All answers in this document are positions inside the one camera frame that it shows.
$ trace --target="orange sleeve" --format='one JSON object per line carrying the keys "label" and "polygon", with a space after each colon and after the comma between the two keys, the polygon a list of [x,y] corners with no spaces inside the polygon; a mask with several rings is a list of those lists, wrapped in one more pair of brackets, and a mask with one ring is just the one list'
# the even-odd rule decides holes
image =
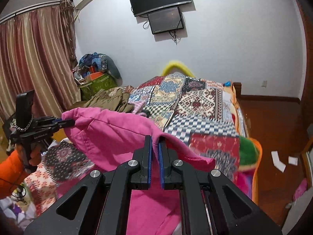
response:
{"label": "orange sleeve", "polygon": [[23,163],[18,157],[17,151],[14,150],[5,161],[0,163],[0,199],[10,196],[15,188],[17,188],[17,186],[12,185],[12,183],[20,184],[28,175],[29,174],[24,170]]}

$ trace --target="curtain rod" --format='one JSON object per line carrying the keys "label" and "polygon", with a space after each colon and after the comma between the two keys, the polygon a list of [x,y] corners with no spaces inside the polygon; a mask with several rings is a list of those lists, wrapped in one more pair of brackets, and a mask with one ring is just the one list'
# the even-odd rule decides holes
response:
{"label": "curtain rod", "polygon": [[54,0],[54,1],[48,1],[48,2],[42,2],[42,3],[37,3],[37,4],[34,4],[34,5],[30,5],[30,6],[27,6],[27,7],[24,7],[22,9],[19,9],[17,11],[14,11],[14,12],[11,12],[10,14],[2,17],[0,19],[0,24],[4,23],[5,21],[15,17],[16,15],[20,15],[20,14],[23,14],[25,12],[29,12],[29,11],[33,11],[35,9],[39,9],[39,8],[43,8],[43,7],[48,7],[48,6],[52,6],[52,5],[58,5],[60,4],[60,1],[61,0]]}

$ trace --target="bed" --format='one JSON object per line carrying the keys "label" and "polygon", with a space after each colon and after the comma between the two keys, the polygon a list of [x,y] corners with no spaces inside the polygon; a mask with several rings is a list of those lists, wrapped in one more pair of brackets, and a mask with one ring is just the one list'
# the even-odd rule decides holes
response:
{"label": "bed", "polygon": [[[119,89],[106,92],[113,95]],[[129,103],[141,104],[136,109],[138,115],[147,114],[161,130],[179,138],[195,153],[215,158],[216,168],[257,204],[256,170],[262,148],[256,140],[248,139],[249,129],[237,100],[240,83],[169,74],[121,90],[129,94]],[[68,185],[97,168],[64,138],[62,130],[54,135],[56,143],[44,153],[37,171],[25,179],[37,216],[62,196]],[[244,154],[241,145],[246,147]]]}

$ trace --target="baseboard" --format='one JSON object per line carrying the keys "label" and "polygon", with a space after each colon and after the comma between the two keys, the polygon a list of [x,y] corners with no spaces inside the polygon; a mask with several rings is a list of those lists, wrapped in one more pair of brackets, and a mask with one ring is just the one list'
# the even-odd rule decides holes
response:
{"label": "baseboard", "polygon": [[285,96],[250,96],[241,95],[240,100],[267,100],[267,101],[288,101],[296,102],[300,104],[300,99],[297,97],[285,97]]}

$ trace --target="silver chain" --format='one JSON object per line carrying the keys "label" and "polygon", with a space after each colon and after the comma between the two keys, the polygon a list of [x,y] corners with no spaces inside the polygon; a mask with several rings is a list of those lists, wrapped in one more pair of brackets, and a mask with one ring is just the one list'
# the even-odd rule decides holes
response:
{"label": "silver chain", "polygon": [[32,124],[32,118],[33,118],[33,115],[29,121],[29,123],[27,124],[27,126],[25,128],[21,128],[21,127],[18,127],[16,125],[16,123],[13,124],[13,126],[16,128],[16,130],[20,131],[20,132],[26,132],[28,130],[28,128],[30,127],[30,125]]}

